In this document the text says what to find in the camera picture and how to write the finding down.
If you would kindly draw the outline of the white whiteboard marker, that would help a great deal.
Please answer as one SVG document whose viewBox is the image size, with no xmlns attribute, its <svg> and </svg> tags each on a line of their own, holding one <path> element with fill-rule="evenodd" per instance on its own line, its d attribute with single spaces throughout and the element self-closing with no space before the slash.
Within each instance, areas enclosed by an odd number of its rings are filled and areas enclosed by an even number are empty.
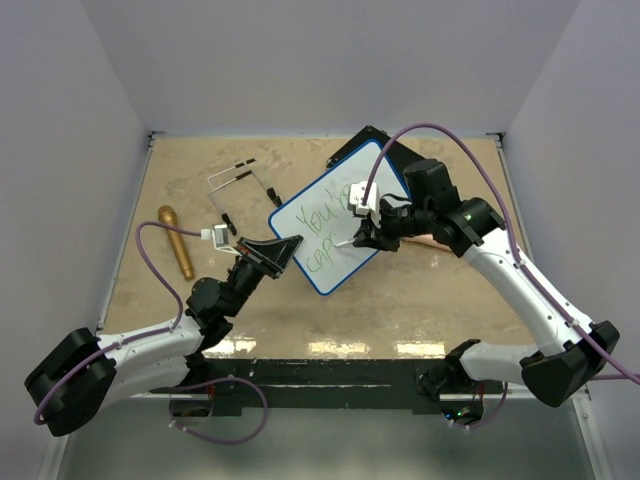
<svg viewBox="0 0 640 480">
<path fill-rule="evenodd" d="M 344 247 L 344 246 L 347 246 L 347 245 L 351 245 L 351 244 L 353 244 L 353 242 L 354 242 L 353 239 L 345 240 L 345 241 L 337 243 L 335 246 L 336 246 L 336 248 L 341 248 L 341 247 Z"/>
</svg>

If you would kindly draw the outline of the blue framed whiteboard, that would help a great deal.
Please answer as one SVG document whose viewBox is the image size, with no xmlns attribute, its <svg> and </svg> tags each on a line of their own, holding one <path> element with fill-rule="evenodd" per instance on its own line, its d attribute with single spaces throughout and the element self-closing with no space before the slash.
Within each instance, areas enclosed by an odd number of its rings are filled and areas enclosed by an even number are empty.
<svg viewBox="0 0 640 480">
<path fill-rule="evenodd" d="M 348 210 L 349 188 L 368 180 L 381 150 L 376 140 L 362 143 L 269 216 L 277 237 L 303 237 L 294 260 L 320 295 L 331 294 L 377 254 L 341 243 L 360 226 Z"/>
</svg>

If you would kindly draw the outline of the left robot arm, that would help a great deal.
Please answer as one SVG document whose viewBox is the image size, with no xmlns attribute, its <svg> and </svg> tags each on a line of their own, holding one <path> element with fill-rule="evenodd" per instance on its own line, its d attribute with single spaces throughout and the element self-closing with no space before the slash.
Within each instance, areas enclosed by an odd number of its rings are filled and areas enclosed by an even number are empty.
<svg viewBox="0 0 640 480">
<path fill-rule="evenodd" d="M 199 361 L 232 330 L 264 277 L 279 278 L 301 246 L 293 235 L 266 241 L 244 237 L 232 244 L 220 227 L 200 236 L 234 258 L 225 280 L 197 280 L 175 318 L 124 334 L 69 333 L 27 376 L 36 405 L 34 422 L 56 437 L 86 425 L 103 408 L 156 389 L 200 390 L 207 368 Z"/>
</svg>

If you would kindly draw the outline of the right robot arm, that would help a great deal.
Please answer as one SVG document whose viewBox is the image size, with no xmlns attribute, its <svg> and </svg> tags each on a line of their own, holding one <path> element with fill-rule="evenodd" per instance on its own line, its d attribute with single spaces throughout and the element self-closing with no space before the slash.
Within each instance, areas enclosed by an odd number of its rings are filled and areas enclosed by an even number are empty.
<svg viewBox="0 0 640 480">
<path fill-rule="evenodd" d="M 432 236 L 489 281 L 534 339 L 531 346 L 468 340 L 443 366 L 424 373 L 426 393 L 436 399 L 444 388 L 466 393 L 481 381 L 499 381 L 524 385 L 545 405 L 560 406 L 604 368 L 618 330 L 571 306 L 509 242 L 504 220 L 489 203 L 460 198 L 442 162 L 416 161 L 403 176 L 409 195 L 395 205 L 393 194 L 381 194 L 376 183 L 351 185 L 348 208 L 361 220 L 354 247 L 396 251 L 403 238 Z"/>
</svg>

